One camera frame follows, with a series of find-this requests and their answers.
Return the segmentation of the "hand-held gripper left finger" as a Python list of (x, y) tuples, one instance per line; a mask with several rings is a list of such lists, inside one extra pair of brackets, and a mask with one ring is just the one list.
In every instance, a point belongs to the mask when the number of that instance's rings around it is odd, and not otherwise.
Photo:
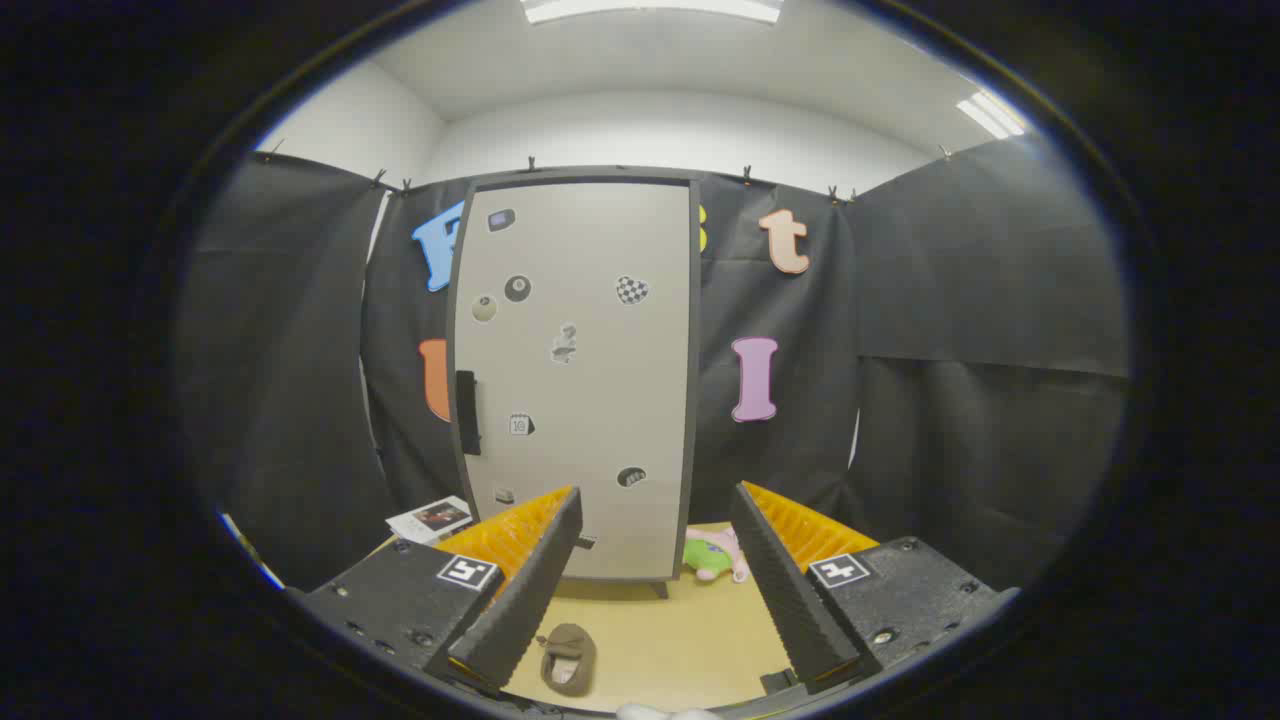
[(566, 486), (434, 546), (392, 541), (294, 597), (406, 676), (495, 693), (532, 643), (581, 529), (580, 491)]

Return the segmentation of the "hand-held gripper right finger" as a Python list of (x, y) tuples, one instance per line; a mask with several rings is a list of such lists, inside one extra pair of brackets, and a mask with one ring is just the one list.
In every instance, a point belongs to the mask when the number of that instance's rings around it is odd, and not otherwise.
[(796, 678), (854, 685), (980, 628), (1019, 596), (915, 536), (874, 541), (760, 486), (735, 487), (730, 521)]

